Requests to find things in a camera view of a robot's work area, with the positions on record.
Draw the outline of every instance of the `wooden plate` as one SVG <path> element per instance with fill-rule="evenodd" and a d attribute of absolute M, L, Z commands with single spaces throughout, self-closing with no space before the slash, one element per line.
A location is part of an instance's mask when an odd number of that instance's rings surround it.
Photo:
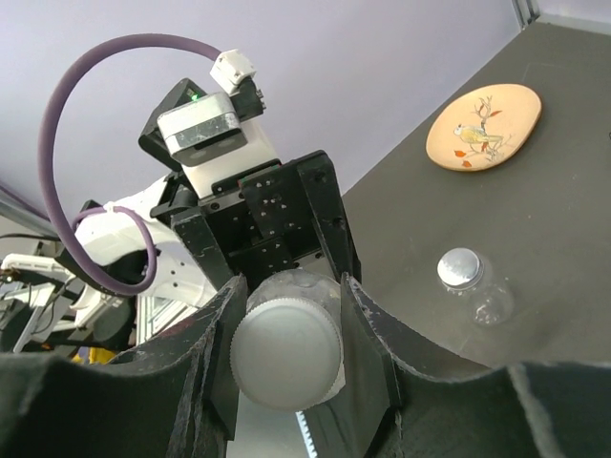
<path fill-rule="evenodd" d="M 432 124 L 427 154 L 445 169 L 474 172 L 513 156 L 541 115 L 541 100 L 519 84 L 476 89 L 452 102 Z"/>

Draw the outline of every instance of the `white strip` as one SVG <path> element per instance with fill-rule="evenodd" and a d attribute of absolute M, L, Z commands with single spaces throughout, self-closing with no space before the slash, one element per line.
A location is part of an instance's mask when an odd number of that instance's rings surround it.
<path fill-rule="evenodd" d="M 305 448 L 307 449 L 307 456 L 309 458 L 318 458 L 318 453 L 316 452 L 316 447 L 314 446 L 314 441 L 312 441 L 312 436 L 309 433 L 309 427 L 307 427 L 306 417 L 303 412 L 295 413 L 297 416 L 297 423 L 299 424 L 299 429 L 302 432 L 302 436 L 304 437 Z"/>

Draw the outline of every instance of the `white cable connector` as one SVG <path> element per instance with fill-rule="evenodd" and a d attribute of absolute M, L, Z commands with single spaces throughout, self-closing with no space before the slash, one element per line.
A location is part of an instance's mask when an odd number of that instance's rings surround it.
<path fill-rule="evenodd" d="M 219 54 L 210 71 L 210 76 L 226 93 L 233 95 L 240 83 L 248 76 L 254 76 L 256 72 L 245 55 L 238 50 L 231 50 Z"/>

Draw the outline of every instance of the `silver lid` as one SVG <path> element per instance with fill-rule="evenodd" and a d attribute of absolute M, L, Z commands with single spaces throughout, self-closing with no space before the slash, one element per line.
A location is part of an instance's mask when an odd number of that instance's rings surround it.
<path fill-rule="evenodd" d="M 437 264 L 439 279 L 450 288 L 461 288 L 478 280 L 482 263 L 477 253 L 469 248 L 454 248 Z"/>

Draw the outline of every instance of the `plastic bottle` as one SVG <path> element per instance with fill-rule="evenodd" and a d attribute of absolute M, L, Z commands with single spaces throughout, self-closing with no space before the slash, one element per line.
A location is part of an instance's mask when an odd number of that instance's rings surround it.
<path fill-rule="evenodd" d="M 231 367 L 251 401 L 301 411 L 344 386 L 340 285 L 302 269 L 264 281 L 248 299 L 231 344 Z"/>
<path fill-rule="evenodd" d="M 514 312 L 506 281 L 495 274 L 486 258 L 469 248 L 447 252 L 437 264 L 437 274 L 446 291 L 471 310 L 476 324 L 500 324 Z"/>

